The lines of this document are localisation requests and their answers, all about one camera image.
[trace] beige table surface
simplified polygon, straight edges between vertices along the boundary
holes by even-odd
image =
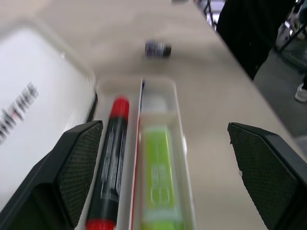
[[[35,15],[87,61],[98,78],[167,76],[177,85],[200,230],[266,229],[238,175],[229,122],[279,134],[297,147],[192,2],[0,0],[2,22]],[[169,60],[142,58],[147,39],[172,44]]]

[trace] green tube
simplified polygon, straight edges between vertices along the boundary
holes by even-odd
[[[142,132],[141,230],[184,230],[170,133],[166,127]]]

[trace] white shoe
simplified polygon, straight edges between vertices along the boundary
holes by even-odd
[[[297,88],[295,99],[297,99],[299,102],[307,102],[307,90],[302,89],[303,84],[300,84]]]

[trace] black marker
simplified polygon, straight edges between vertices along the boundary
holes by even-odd
[[[116,226],[128,116],[129,101],[117,98],[107,125],[86,230],[113,230]]]

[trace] red marker cap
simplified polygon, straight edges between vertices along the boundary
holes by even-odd
[[[125,97],[118,97],[112,107],[112,111],[110,114],[110,118],[113,117],[123,117],[127,120],[128,122],[128,117],[129,117],[129,101]]]
[[[110,220],[92,219],[87,221],[86,230],[113,230],[115,223]]]

